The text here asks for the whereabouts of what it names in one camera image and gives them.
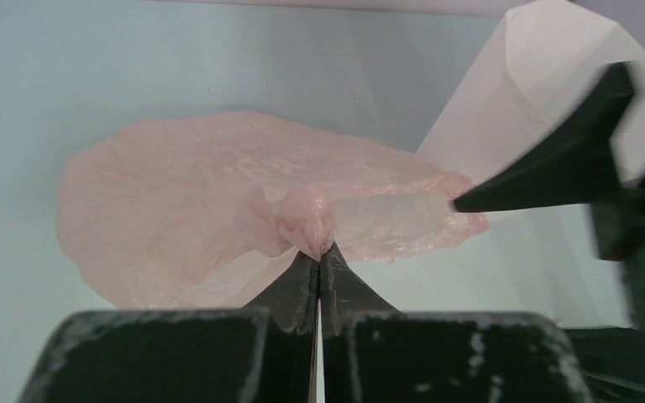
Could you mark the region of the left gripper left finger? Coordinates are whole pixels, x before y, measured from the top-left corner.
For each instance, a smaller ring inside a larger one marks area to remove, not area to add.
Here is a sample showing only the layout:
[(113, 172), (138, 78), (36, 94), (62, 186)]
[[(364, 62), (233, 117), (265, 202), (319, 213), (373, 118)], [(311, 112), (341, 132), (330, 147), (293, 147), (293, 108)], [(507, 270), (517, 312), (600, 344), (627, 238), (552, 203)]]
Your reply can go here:
[(315, 260), (239, 309), (80, 311), (51, 334), (22, 402), (310, 402)]

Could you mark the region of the pink plastic trash bag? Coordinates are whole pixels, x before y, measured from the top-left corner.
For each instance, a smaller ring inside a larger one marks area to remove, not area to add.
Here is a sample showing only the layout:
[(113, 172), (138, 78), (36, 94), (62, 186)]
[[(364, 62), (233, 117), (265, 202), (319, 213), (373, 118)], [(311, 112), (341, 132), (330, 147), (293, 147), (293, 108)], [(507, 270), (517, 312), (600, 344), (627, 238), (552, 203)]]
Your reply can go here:
[(368, 139), (255, 112), (145, 120), (74, 154), (56, 236), (121, 309), (240, 307), (297, 254), (391, 262), (489, 228), (469, 177)]

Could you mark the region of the white paper trash bin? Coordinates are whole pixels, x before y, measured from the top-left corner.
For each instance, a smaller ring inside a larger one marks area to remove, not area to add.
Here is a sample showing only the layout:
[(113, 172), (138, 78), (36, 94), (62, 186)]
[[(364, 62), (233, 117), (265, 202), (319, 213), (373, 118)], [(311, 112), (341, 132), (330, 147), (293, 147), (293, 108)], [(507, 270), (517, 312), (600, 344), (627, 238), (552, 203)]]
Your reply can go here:
[(645, 49), (617, 22), (567, 1), (509, 10), (417, 154), (481, 182), (531, 148), (626, 61), (637, 97), (613, 139), (621, 176), (645, 169)]

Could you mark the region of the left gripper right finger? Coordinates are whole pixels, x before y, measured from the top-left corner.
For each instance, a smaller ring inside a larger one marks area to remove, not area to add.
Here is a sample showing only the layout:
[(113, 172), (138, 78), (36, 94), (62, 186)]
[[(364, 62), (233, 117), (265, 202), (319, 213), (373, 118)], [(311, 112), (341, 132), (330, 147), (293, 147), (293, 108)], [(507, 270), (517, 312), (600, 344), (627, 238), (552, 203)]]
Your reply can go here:
[(329, 402), (590, 402), (566, 334), (517, 311), (397, 310), (332, 246), (318, 270)]

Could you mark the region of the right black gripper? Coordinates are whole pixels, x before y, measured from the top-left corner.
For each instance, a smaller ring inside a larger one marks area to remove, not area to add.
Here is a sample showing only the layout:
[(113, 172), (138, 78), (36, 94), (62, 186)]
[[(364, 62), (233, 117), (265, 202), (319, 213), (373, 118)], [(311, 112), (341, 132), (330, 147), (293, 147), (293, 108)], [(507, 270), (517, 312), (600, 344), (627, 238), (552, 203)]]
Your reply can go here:
[(611, 146), (635, 95), (629, 64), (609, 64), (557, 128), (453, 205), (503, 212), (590, 204), (598, 256), (621, 264), (629, 317), (645, 332), (645, 173), (620, 181)]

